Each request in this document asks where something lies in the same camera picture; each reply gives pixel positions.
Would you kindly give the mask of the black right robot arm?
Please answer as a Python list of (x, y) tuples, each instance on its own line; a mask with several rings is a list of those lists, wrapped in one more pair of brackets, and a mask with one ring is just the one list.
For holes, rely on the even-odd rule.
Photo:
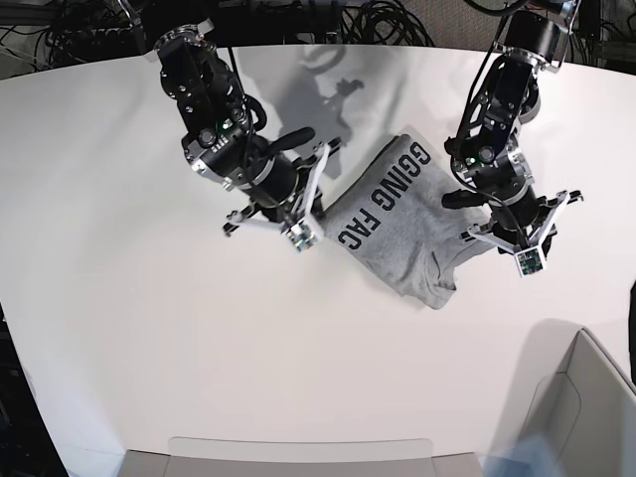
[(314, 129), (303, 127), (274, 141), (260, 136), (267, 115), (244, 91), (236, 61), (220, 58), (210, 17), (167, 27), (146, 19), (128, 1), (119, 5), (137, 42), (161, 64), (162, 88), (175, 100), (187, 130), (181, 144), (192, 170), (248, 197), (243, 210), (229, 214), (226, 235), (257, 214), (263, 215), (261, 225), (282, 231), (307, 225), (321, 207), (318, 167), (330, 150), (294, 161), (285, 153), (311, 141)]

